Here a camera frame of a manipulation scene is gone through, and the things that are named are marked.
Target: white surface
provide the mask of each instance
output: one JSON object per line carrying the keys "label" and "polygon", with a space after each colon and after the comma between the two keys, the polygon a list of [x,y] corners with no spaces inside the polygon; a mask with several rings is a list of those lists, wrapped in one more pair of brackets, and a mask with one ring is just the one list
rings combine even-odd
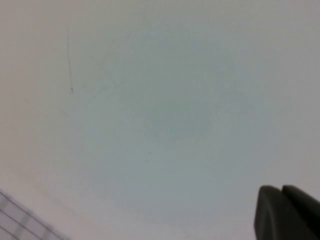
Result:
{"label": "white surface", "polygon": [[259,186],[320,198],[319,16],[1,1],[0,187],[77,240],[254,239]]}

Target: thin line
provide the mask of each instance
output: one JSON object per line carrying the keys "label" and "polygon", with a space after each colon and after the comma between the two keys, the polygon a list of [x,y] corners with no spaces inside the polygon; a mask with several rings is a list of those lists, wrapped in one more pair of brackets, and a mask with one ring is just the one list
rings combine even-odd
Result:
{"label": "thin line", "polygon": [[63,111],[61,108],[59,108],[59,110],[60,110],[66,117],[68,117],[68,114],[66,114],[65,111]]}
{"label": "thin line", "polygon": [[49,238],[49,235],[50,235],[51,232],[52,232],[51,231],[51,227],[47,226],[45,228],[45,231],[44,231],[43,235],[42,235],[42,240],[47,240]]}
{"label": "thin line", "polygon": [[1,200],[0,202],[0,211],[5,210],[6,206],[8,205],[10,199],[1,193],[1,195],[4,197],[4,199]]}
{"label": "thin line", "polygon": [[68,54],[68,63],[69,63],[69,81],[70,81],[70,88],[71,92],[74,92],[74,82],[72,79],[72,69],[71,69],[71,60],[70,60],[70,50],[69,50],[69,25],[66,28],[66,38],[67,38],[67,54]]}
{"label": "thin line", "polygon": [[9,232],[7,229],[5,229],[3,226],[0,225],[0,229],[5,231],[7,234],[9,234],[11,237],[14,237],[15,239],[19,240],[15,235],[13,235],[11,232]]}
{"label": "thin line", "polygon": [[9,196],[6,196],[6,195],[3,195],[7,200],[8,202],[12,203],[13,205],[15,205],[18,209],[22,210],[23,212],[27,213],[27,211],[25,209],[23,209],[21,206],[17,205],[15,202],[13,202],[11,200],[11,197]]}
{"label": "thin line", "polygon": [[27,228],[26,226],[24,226],[21,222],[15,220],[12,216],[8,215],[6,212],[2,211],[0,209],[0,212],[4,215],[6,215],[8,218],[10,218],[12,221],[14,221],[16,224],[18,224],[20,227],[22,227],[22,229],[25,229],[27,230],[29,233],[31,233],[32,235],[34,235],[36,238],[40,239],[41,240],[41,237],[39,237],[37,234],[35,234],[32,230],[30,230],[29,228]]}
{"label": "thin line", "polygon": [[16,238],[18,238],[18,239],[21,238],[21,234],[22,234],[23,230],[26,229],[25,226],[27,225],[27,222],[28,222],[29,219],[30,219],[30,213],[29,212],[25,212],[24,216],[21,219],[21,222],[19,223],[19,225],[17,226],[17,228],[14,231],[13,235]]}

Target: dark plastic object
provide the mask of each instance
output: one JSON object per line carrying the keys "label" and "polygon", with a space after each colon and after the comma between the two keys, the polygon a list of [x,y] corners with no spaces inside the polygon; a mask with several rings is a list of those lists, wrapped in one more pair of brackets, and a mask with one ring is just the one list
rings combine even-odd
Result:
{"label": "dark plastic object", "polygon": [[254,230],[257,240],[320,240],[320,202],[295,186],[262,186]]}

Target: grid pattern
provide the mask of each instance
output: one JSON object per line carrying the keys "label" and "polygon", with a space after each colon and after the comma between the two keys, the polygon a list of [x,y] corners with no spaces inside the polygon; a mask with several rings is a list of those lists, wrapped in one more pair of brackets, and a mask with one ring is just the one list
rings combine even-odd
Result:
{"label": "grid pattern", "polygon": [[0,189],[0,240],[70,240]]}

